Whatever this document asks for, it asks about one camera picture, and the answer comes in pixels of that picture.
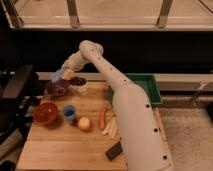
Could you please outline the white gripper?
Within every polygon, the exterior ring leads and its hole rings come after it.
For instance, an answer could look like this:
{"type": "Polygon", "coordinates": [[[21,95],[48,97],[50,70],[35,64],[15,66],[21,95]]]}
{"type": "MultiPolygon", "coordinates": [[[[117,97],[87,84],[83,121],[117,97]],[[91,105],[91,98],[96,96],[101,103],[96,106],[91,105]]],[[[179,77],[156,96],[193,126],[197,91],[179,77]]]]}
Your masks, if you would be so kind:
{"type": "Polygon", "coordinates": [[[74,71],[80,71],[87,63],[88,60],[79,51],[73,53],[62,64],[62,68],[67,69],[64,71],[63,79],[70,80],[75,75],[74,71]]]}

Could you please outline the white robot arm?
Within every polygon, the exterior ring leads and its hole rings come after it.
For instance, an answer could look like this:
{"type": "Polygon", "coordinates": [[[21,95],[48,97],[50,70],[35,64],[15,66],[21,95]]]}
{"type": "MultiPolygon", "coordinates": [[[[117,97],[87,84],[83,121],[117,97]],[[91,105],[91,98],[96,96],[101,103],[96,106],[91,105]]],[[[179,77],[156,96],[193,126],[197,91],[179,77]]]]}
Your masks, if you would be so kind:
{"type": "Polygon", "coordinates": [[[173,171],[172,162],[145,90],[103,57],[103,47],[89,40],[62,65],[73,71],[92,63],[113,89],[121,146],[128,171],[173,171]]]}

